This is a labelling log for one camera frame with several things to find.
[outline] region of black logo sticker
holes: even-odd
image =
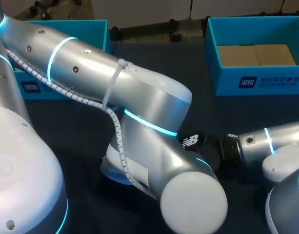
[[[256,84],[257,77],[242,77],[238,88],[253,88]]]
[[[36,81],[23,81],[21,85],[26,93],[40,93],[40,88]]]

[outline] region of blue box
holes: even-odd
[[[54,28],[88,43],[104,52],[111,53],[111,41],[107,20],[49,20],[28,21]],[[68,100],[33,76],[15,71],[15,76],[24,100]]]
[[[287,44],[296,65],[222,66],[218,46],[268,44]],[[216,96],[299,94],[299,17],[210,18],[206,61]]]

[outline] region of white joint cap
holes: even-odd
[[[299,145],[287,145],[277,149],[262,163],[264,176],[272,182],[281,182],[299,169]]]
[[[200,172],[185,172],[165,186],[160,208],[167,225],[178,234],[212,234],[227,215],[220,183]]]

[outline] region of brown cardboard box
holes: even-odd
[[[260,66],[254,46],[223,45],[218,46],[223,67]]]
[[[218,46],[223,67],[296,65],[286,44]]]
[[[255,45],[255,49],[261,66],[280,66],[296,64],[286,44]]]

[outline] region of black cable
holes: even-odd
[[[280,10],[279,10],[280,13],[282,13],[282,7],[284,6],[285,1],[286,1],[286,0],[282,0],[282,4],[281,4]]]

